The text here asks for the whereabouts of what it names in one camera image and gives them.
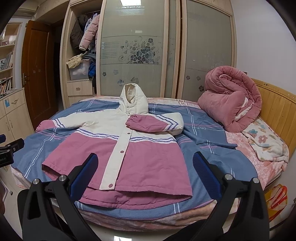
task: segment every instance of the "white stripe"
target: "white stripe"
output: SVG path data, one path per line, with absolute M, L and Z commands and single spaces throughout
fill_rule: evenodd
M 42 147 L 40 148 L 40 150 L 39 150 L 37 156 L 33 159 L 31 165 L 29 166 L 29 169 L 27 170 L 26 174 L 24 175 L 25 178 L 28 177 L 28 175 L 29 175 L 29 173 L 30 173 L 30 171 L 31 171 L 31 167 L 35 164 L 36 159 L 39 157 L 40 153 L 42 152 L 45 142 L 46 142 L 46 141 L 51 141 L 51 140 L 54 138 L 56 129 L 57 129 L 57 128 L 54 129 L 53 135 L 52 135 L 49 139 L 45 139 L 45 140 L 43 141 L 43 145 L 42 145 Z

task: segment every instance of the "picture frame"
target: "picture frame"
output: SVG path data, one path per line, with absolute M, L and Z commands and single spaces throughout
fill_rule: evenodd
M 1 42 L 1 46 L 5 46 L 5 45 L 9 45 L 9 40 Z
M 6 60 L 6 58 L 0 59 L 0 70 L 3 70 L 4 69 L 5 60 Z

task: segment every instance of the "blue gripper pad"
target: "blue gripper pad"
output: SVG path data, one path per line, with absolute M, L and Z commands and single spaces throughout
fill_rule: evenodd
M 212 199 L 220 200 L 221 194 L 221 184 L 210 169 L 210 164 L 204 158 L 200 152 L 196 152 L 193 155 L 193 167 L 196 170 L 198 176 L 200 177 L 203 185 L 205 186 L 209 196 Z
M 0 135 L 0 144 L 6 141 L 6 136 L 4 134 Z
M 88 157 L 87 163 L 70 186 L 70 199 L 72 202 L 78 201 L 82 197 L 87 185 L 95 174 L 98 165 L 99 160 L 97 155 L 92 154 Z

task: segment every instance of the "drawer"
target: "drawer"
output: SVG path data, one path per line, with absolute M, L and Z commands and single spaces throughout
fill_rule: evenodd
M 78 96 L 69 96 L 69 102 L 70 102 L 70 105 L 78 102 L 78 101 L 81 101 L 81 100 L 84 100 L 84 99 L 88 99 L 88 98 L 91 98 L 93 97 L 92 95 L 78 95 Z
M 67 83 L 68 96 L 73 95 L 93 95 L 92 93 L 92 81 L 77 81 Z
M 18 91 L 3 100 L 5 113 L 8 114 L 15 108 L 25 103 L 24 91 Z
M 5 109 L 4 109 L 4 103 L 3 103 L 3 100 L 1 100 L 0 101 L 0 119 L 5 115 L 6 115 L 6 113 L 5 113 Z

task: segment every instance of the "jacket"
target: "jacket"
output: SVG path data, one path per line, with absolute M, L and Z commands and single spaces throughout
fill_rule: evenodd
M 93 38 L 96 36 L 95 38 L 95 44 L 97 43 L 97 38 L 98 38 L 98 26 L 99 26 L 99 19 L 100 19 L 100 15 L 98 14 L 97 16 L 95 16 L 91 23 L 89 24 L 89 26 L 87 27 L 81 42 L 79 44 L 79 49 L 80 50 L 87 50 L 87 48 L 89 47 L 90 43 L 92 42 Z
M 117 109 L 78 112 L 45 120 L 36 131 L 78 129 L 42 164 L 51 178 L 68 175 L 90 153 L 99 167 L 84 192 L 83 203 L 123 209 L 148 209 L 192 196 L 187 167 L 173 135 L 182 132 L 180 113 L 152 115 L 135 84 L 124 86 Z

